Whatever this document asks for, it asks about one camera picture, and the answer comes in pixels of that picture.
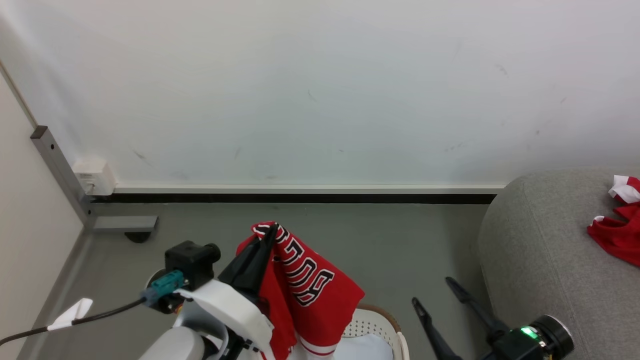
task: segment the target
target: green led light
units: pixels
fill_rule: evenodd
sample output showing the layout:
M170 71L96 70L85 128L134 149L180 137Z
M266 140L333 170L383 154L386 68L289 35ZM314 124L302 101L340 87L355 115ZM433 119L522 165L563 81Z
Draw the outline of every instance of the green led light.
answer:
M521 327L520 331L524 332L526 335L528 335L528 337L534 339L534 340L539 340L538 334L536 334L535 332L533 332L533 330L531 330L530 327Z

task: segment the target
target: gray upholstery fabric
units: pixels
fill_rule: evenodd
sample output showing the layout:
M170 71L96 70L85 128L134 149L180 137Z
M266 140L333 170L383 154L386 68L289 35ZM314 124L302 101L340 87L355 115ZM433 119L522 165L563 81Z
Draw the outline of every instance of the gray upholstery fabric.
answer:
M619 203L613 175L640 168L556 170L521 177L489 207L478 250L493 309L515 327L549 314L571 330L571 360L640 359L640 268L586 232Z

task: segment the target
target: red garment on couch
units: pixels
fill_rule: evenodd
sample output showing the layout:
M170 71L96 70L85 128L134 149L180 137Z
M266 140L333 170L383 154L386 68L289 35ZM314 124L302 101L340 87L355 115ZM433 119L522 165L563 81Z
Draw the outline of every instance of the red garment on couch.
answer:
M640 266L640 181L616 175L609 195L627 204L614 209L626 221L599 216L587 232L609 254Z
M273 224L255 224L254 235L238 246L236 255L254 236L262 239ZM268 303L265 315L275 326L270 343L273 354L276 360L287 359L298 342L298 333L307 352L329 357L364 292L299 238L276 225L276 243L259 294Z

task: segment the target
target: white electrical box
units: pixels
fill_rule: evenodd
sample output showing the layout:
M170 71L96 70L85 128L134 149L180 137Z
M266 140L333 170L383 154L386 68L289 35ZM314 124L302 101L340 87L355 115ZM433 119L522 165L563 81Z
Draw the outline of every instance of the white electrical box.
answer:
M78 161L74 166L74 174L87 195L111 195L116 187L107 161L90 159Z

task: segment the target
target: laundry basket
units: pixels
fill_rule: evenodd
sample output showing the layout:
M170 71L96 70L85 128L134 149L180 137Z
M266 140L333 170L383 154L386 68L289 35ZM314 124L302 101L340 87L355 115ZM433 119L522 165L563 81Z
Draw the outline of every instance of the laundry basket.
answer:
M409 348L396 319L377 306L360 304L342 337L357 338L366 334L384 339L391 346L394 360L409 360Z

